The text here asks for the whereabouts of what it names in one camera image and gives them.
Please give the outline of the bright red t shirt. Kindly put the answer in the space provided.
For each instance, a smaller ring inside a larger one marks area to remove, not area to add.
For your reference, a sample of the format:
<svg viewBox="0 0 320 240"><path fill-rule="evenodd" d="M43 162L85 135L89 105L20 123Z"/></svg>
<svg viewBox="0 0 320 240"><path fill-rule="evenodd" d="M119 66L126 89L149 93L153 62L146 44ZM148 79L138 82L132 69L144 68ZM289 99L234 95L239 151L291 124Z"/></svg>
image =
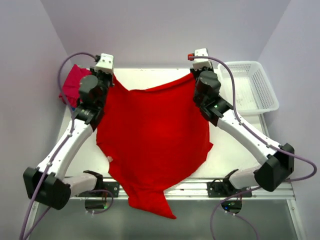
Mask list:
<svg viewBox="0 0 320 240"><path fill-rule="evenodd" d="M129 90L114 80L96 144L111 159L108 172L131 207L174 219L165 190L206 161L213 144L194 90L191 73L145 90Z"/></svg>

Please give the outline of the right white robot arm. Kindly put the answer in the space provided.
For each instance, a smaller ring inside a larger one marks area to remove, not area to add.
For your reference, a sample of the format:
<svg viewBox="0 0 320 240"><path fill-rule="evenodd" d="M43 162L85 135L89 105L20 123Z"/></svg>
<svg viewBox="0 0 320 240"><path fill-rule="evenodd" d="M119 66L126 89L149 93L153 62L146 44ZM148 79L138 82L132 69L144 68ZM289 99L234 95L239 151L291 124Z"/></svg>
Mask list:
<svg viewBox="0 0 320 240"><path fill-rule="evenodd" d="M281 145L262 134L220 95L221 83L213 68L206 64L190 72L195 78L193 101L205 120L225 131L244 146L259 163L258 166L234 169L213 187L226 196L241 189L259 186L272 192L294 171L294 148Z"/></svg>

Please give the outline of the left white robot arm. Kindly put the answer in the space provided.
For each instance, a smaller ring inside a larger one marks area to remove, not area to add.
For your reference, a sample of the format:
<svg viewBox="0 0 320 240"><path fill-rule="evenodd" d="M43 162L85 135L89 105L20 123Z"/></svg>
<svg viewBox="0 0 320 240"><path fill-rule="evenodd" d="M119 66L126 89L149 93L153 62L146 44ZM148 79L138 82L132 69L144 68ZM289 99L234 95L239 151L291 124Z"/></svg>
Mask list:
<svg viewBox="0 0 320 240"><path fill-rule="evenodd" d="M104 116L109 88L113 86L112 66L96 65L90 75L80 81L77 107L61 139L36 168L28 167L23 173L26 192L50 208L61 210L70 198L84 192L105 190L103 176L85 170L74 177L65 177L67 169L83 143L96 130Z"/></svg>

